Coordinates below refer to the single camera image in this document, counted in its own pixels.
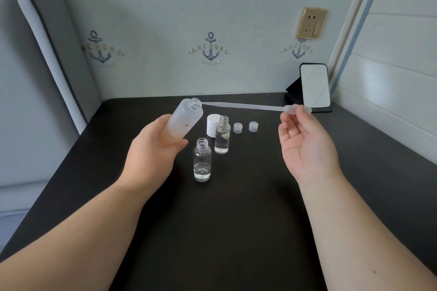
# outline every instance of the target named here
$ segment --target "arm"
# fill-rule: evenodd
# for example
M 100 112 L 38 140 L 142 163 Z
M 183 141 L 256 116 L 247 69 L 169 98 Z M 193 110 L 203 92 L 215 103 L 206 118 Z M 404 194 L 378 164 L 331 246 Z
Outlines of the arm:
M 158 137 L 170 115 L 133 140 L 123 173 L 109 188 L 32 244 L 0 263 L 2 291 L 108 290 L 145 202 L 170 174 L 186 139 L 168 148 Z
M 343 176 L 314 116 L 281 114 L 284 161 L 299 184 L 330 291 L 431 291 L 437 278 L 396 239 Z

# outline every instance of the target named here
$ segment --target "table surface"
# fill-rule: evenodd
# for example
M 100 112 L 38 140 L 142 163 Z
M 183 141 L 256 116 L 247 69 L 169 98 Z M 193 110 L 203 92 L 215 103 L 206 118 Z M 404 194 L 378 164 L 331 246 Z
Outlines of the table surface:
M 283 93 L 200 96 L 287 105 Z M 119 176 L 130 142 L 182 97 L 104 102 L 0 255 L 62 222 Z M 297 183 L 281 157 L 279 112 L 204 106 L 174 169 L 146 203 L 111 290 L 326 290 Z M 243 123 L 229 152 L 213 150 L 209 181 L 193 178 L 192 150 L 206 117 Z M 437 273 L 437 166 L 338 105 L 315 114 L 340 164 L 385 225 Z M 259 123 L 250 133 L 250 121 Z

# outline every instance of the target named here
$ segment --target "glass bottle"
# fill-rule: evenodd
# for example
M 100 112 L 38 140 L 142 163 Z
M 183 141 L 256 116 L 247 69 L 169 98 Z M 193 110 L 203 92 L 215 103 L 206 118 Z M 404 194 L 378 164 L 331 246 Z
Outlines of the glass bottle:
M 161 132 L 161 144 L 167 147 L 181 140 L 202 115 L 202 103 L 199 99 L 186 98 L 182 100 Z
M 209 180 L 211 176 L 211 148 L 206 138 L 199 138 L 193 152 L 194 178 L 199 182 Z
M 218 154 L 225 154 L 229 150 L 229 137 L 231 136 L 231 125 L 229 118 L 222 115 L 216 127 L 216 143 L 214 150 Z

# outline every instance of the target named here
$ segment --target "light switch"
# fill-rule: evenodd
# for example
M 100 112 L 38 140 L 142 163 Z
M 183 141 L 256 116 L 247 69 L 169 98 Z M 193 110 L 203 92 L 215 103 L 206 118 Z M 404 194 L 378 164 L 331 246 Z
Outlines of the light switch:
M 297 38 L 316 40 L 322 32 L 325 23 L 327 9 L 306 7 L 303 10 L 301 22 L 297 33 Z

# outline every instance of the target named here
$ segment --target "anchor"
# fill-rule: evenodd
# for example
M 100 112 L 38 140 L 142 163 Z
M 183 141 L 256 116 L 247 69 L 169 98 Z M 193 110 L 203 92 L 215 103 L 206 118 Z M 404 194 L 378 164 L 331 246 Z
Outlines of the anchor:
M 90 35 L 91 35 L 91 38 L 88 38 L 89 41 L 94 42 L 94 43 L 99 43 L 102 41 L 102 39 L 98 37 L 97 33 L 94 30 L 91 30 Z M 99 54 L 99 56 L 95 57 L 91 52 L 89 52 L 90 56 L 93 59 L 96 59 L 97 61 L 100 61 L 101 63 L 105 63 L 111 58 L 111 52 L 108 52 L 106 58 L 103 57 L 102 51 L 100 49 L 97 50 L 97 53 Z
M 214 38 L 214 33 L 212 31 L 209 32 L 208 34 L 208 38 L 205 39 L 209 44 L 209 55 L 206 55 L 205 51 L 203 51 L 203 55 L 205 56 L 205 58 L 207 58 L 209 61 L 213 61 L 216 57 L 219 56 L 219 53 L 217 51 L 217 54 L 215 56 L 212 55 L 212 43 L 216 41 L 216 39 Z
M 300 57 L 303 57 L 305 55 L 305 52 L 306 52 L 306 51 L 304 51 L 302 54 L 300 54 L 300 48 L 302 46 L 302 43 L 305 42 L 306 40 L 304 40 L 303 38 L 299 38 L 298 41 L 299 41 L 298 52 L 295 53 L 295 50 L 294 49 L 292 50 L 292 53 L 293 53 L 293 55 L 294 55 L 294 57 L 296 59 L 299 59 Z

